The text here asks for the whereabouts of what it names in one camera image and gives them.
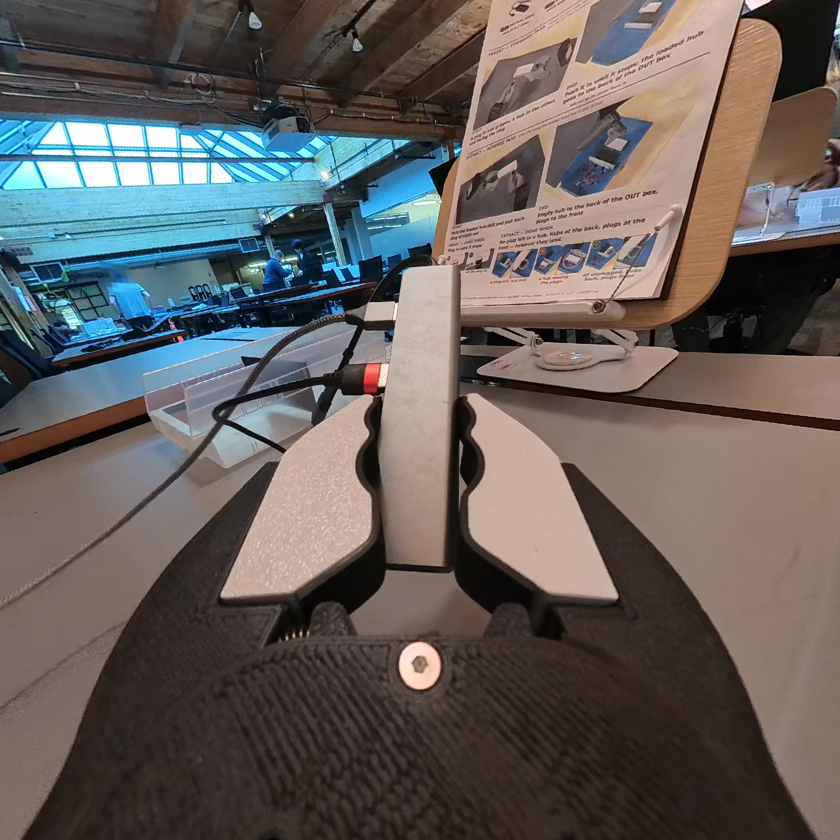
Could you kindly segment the grey usb hub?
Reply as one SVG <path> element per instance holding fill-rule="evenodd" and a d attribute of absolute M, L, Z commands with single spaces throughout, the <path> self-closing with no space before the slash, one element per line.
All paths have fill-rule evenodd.
<path fill-rule="evenodd" d="M 450 571 L 456 541 L 459 328 L 459 269 L 407 269 L 378 437 L 380 510 L 391 570 Z"/>

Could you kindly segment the printed instruction sheet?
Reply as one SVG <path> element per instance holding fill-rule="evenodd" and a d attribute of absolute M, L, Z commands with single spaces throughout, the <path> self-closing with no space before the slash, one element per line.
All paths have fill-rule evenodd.
<path fill-rule="evenodd" d="M 664 295 L 741 15 L 491 2 L 446 238 L 463 307 Z"/>

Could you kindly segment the wooden document stand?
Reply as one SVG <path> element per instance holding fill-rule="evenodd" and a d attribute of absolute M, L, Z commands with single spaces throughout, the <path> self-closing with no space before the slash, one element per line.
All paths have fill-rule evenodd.
<path fill-rule="evenodd" d="M 826 86 L 773 102 L 755 162 L 761 182 L 810 178 L 822 165 L 836 107 L 837 93 Z"/>

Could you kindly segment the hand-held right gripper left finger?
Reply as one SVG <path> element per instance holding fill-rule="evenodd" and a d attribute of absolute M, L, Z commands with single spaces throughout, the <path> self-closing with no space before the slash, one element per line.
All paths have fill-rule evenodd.
<path fill-rule="evenodd" d="M 363 465 L 380 407 L 377 397 L 357 397 L 281 457 L 222 603 L 301 602 L 375 545 L 380 515 Z"/>

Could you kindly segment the long wooden table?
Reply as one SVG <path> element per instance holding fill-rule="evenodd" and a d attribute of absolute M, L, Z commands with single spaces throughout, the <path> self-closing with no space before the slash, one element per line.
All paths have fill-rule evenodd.
<path fill-rule="evenodd" d="M 234 305 L 226 308 L 205 308 L 184 313 L 173 313 L 169 318 L 173 322 L 186 322 L 187 320 L 195 320 L 198 318 L 206 318 L 211 315 L 223 315 L 229 313 L 239 314 L 255 314 L 260 317 L 259 324 L 266 326 L 265 318 L 262 317 L 262 312 L 271 308 L 294 308 L 299 306 L 312 306 L 321 301 L 338 301 L 345 298 L 350 298 L 352 302 L 367 301 L 373 290 L 376 288 L 375 281 L 357 282 L 349 285 L 342 285 L 341 287 L 321 287 L 316 290 L 310 290 L 303 294 L 292 294 L 293 289 L 288 289 L 284 293 L 270 292 L 263 295 L 249 297 L 247 299 L 238 300 Z"/>

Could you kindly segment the clear plastic bin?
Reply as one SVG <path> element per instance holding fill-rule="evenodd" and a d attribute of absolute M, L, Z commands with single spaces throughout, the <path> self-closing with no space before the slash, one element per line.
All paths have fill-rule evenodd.
<path fill-rule="evenodd" d="M 212 411 L 234 397 L 268 350 L 289 329 L 236 328 L 216 332 L 198 342 L 199 357 L 144 374 L 147 414 L 154 427 L 189 454 L 212 428 Z M 297 382 L 328 374 L 339 366 L 354 329 L 332 324 L 308 334 L 283 350 L 250 390 Z M 233 419 L 275 445 L 287 446 L 311 426 L 322 388 L 271 395 L 238 407 Z"/>

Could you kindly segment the white ceiling projector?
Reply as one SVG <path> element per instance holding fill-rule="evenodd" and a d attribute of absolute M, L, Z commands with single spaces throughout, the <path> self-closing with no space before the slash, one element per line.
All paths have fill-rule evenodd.
<path fill-rule="evenodd" d="M 261 134 L 267 153 L 298 154 L 315 137 L 311 123 L 303 117 L 292 115 L 268 121 Z"/>

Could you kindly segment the group of black office chairs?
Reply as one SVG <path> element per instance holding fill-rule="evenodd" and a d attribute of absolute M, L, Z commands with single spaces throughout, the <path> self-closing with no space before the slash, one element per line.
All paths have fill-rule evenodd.
<path fill-rule="evenodd" d="M 378 255 L 357 263 L 326 261 L 322 264 L 321 289 L 338 290 L 366 283 L 378 284 L 389 276 L 392 278 L 385 283 L 385 288 L 395 289 L 409 269 L 428 267 L 434 263 L 430 249 L 430 245 L 415 248 L 406 259 L 398 253 L 385 259 Z"/>

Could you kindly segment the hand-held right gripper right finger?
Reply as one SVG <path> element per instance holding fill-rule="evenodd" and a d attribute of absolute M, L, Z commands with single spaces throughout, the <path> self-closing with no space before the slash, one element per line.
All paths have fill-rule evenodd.
<path fill-rule="evenodd" d="M 560 458 L 485 397 L 458 407 L 461 588 L 484 607 L 613 606 L 618 592 Z"/>

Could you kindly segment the skylight window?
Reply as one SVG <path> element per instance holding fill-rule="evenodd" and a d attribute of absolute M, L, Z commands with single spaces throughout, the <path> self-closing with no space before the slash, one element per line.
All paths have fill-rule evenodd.
<path fill-rule="evenodd" d="M 3 117 L 1 185 L 34 191 L 281 182 L 311 177 L 309 164 L 335 140 L 314 136 L 267 151 L 249 130 Z"/>

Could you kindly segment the instruction sheet on wooden stand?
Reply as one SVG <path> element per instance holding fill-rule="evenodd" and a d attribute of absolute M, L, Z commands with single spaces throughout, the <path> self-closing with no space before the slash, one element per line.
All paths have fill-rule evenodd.
<path fill-rule="evenodd" d="M 588 329 L 642 332 L 697 310 L 716 289 L 729 258 L 753 159 L 763 136 L 781 68 L 778 31 L 742 17 L 722 79 L 694 192 L 667 233 L 679 236 L 664 299 L 560 301 L 514 306 L 461 305 L 460 328 Z"/>

